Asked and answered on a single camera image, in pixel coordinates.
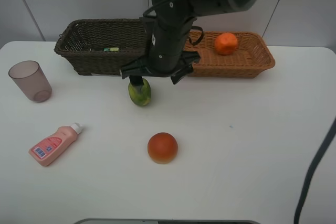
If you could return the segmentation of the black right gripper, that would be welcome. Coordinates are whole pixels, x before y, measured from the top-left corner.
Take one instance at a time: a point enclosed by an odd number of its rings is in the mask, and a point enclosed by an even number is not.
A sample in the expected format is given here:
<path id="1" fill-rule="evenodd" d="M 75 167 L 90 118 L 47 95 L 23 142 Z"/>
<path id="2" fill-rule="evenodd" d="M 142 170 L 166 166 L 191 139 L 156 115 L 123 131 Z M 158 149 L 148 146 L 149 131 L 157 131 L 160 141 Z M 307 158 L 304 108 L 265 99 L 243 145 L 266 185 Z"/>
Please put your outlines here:
<path id="1" fill-rule="evenodd" d="M 193 73 L 193 64 L 201 59 L 197 51 L 185 51 L 186 41 L 196 46 L 201 38 L 193 42 L 191 30 L 201 30 L 194 26 L 196 17 L 188 18 L 178 26 L 167 25 L 154 16 L 141 17 L 148 36 L 144 55 L 122 66 L 120 75 L 123 79 L 129 77 L 133 86 L 143 86 L 144 76 L 170 77 L 173 84 L 177 84 L 185 76 Z"/>

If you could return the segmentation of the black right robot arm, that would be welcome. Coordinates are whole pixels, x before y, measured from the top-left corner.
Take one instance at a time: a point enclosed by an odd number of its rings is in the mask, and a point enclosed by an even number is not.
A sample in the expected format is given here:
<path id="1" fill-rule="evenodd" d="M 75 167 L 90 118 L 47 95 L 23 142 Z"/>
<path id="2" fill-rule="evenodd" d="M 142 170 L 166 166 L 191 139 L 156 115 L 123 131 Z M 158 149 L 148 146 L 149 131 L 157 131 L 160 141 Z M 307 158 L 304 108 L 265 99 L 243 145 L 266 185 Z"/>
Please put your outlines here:
<path id="1" fill-rule="evenodd" d="M 200 61 L 197 52 L 184 50 L 189 33 L 198 17 L 236 13 L 250 9 L 256 0 L 152 0 L 142 20 L 148 34 L 143 56 L 122 66 L 120 75 L 134 86 L 142 77 L 169 77 L 178 83 L 193 72 Z"/>

